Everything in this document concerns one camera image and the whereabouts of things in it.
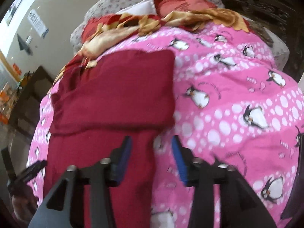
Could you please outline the person's left hand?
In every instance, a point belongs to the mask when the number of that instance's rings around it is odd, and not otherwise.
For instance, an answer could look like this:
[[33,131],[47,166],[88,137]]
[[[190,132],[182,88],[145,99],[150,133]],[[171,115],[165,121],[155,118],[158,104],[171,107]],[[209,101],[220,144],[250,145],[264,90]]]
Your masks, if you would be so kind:
[[33,215],[38,209],[38,200],[33,193],[30,186],[26,185],[27,196],[16,196],[11,197],[13,213],[15,220],[20,224],[28,225],[33,218]]

